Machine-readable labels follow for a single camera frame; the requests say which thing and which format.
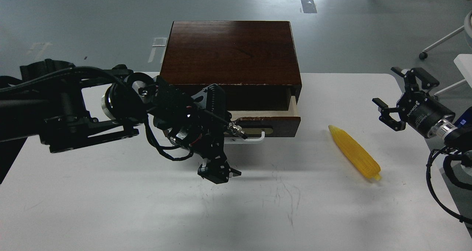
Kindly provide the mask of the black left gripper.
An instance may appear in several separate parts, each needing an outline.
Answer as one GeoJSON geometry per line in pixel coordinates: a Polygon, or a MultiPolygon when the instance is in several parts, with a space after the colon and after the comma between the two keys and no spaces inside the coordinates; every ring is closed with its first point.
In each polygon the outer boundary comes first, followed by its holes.
{"type": "Polygon", "coordinates": [[[172,157],[156,139],[153,146],[158,153],[172,161],[183,161],[193,154],[209,159],[220,166],[220,173],[210,163],[199,166],[197,174],[214,184],[240,177],[241,171],[232,168],[223,150],[224,133],[228,129],[230,115],[226,109],[226,94],[217,84],[203,88],[189,96],[167,83],[160,75],[155,77],[157,90],[153,95],[153,124],[160,130],[168,130],[173,148],[188,150],[189,155],[172,157]]]}

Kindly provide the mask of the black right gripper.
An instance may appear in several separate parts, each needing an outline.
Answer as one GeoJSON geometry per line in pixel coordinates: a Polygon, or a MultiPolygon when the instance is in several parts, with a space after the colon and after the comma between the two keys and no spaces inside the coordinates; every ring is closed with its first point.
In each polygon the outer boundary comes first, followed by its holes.
{"type": "Polygon", "coordinates": [[[428,71],[421,67],[407,69],[405,73],[399,67],[392,67],[391,71],[397,74],[405,83],[405,93],[397,102],[397,107],[390,108],[380,98],[373,98],[372,102],[378,106],[379,120],[394,131],[406,128],[406,122],[424,138],[432,138],[435,133],[432,128],[442,119],[452,121],[455,113],[429,95],[429,92],[438,87],[440,82],[428,71]],[[398,113],[400,120],[391,117],[398,113]]]}

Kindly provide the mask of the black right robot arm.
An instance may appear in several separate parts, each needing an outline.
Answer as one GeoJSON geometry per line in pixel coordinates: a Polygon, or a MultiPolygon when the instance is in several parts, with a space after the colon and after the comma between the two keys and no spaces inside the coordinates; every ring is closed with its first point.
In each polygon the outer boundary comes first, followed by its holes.
{"type": "Polygon", "coordinates": [[[405,73],[399,67],[391,70],[403,78],[405,92],[394,108],[388,107],[379,98],[372,101],[378,106],[379,120],[394,131],[401,131],[410,125],[422,137],[429,139],[437,136],[444,145],[430,152],[426,164],[426,183],[430,194],[437,204],[460,222],[471,224],[471,219],[447,208],[436,195],[431,183],[431,166],[440,154],[445,156],[443,170],[450,182],[462,189],[471,190],[471,184],[460,181],[452,168],[458,161],[465,167],[471,166],[471,110],[467,110],[456,122],[455,113],[430,95],[439,81],[421,67],[411,68],[405,73]]]}

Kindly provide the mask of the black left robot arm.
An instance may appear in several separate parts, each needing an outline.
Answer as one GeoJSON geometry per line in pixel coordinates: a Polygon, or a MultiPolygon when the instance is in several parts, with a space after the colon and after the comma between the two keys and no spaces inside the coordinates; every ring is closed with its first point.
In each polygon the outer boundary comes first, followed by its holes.
{"type": "Polygon", "coordinates": [[[224,153],[227,133],[245,139],[231,121],[225,91],[212,84],[194,96],[125,65],[111,69],[45,59],[20,67],[21,78],[2,75],[1,180],[25,141],[38,135],[51,153],[137,136],[143,124],[149,144],[171,161],[194,154],[198,175],[215,184],[238,177],[224,153]]]}

